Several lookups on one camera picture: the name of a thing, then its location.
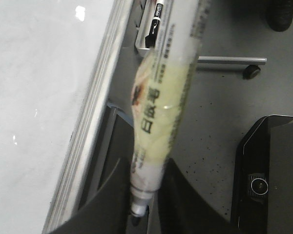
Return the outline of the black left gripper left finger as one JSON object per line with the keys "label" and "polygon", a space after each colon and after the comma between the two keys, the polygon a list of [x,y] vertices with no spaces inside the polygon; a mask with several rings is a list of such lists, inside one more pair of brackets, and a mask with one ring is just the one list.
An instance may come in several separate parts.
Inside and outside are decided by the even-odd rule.
{"label": "black left gripper left finger", "polygon": [[130,165],[118,159],[98,193],[53,234],[125,234],[130,203]]}

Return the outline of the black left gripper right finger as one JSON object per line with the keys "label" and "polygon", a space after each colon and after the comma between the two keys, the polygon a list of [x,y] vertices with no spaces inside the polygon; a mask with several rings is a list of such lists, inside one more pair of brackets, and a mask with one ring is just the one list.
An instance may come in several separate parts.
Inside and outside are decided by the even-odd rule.
{"label": "black left gripper right finger", "polygon": [[234,226],[216,212],[169,159],[158,191],[163,234],[233,234]]}

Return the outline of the black robot base box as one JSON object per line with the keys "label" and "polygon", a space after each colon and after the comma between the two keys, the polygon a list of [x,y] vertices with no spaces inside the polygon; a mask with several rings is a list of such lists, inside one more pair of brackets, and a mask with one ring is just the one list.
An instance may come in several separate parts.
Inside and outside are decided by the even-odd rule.
{"label": "black robot base box", "polygon": [[230,221],[245,234],[293,234],[293,116],[262,117],[240,141]]}

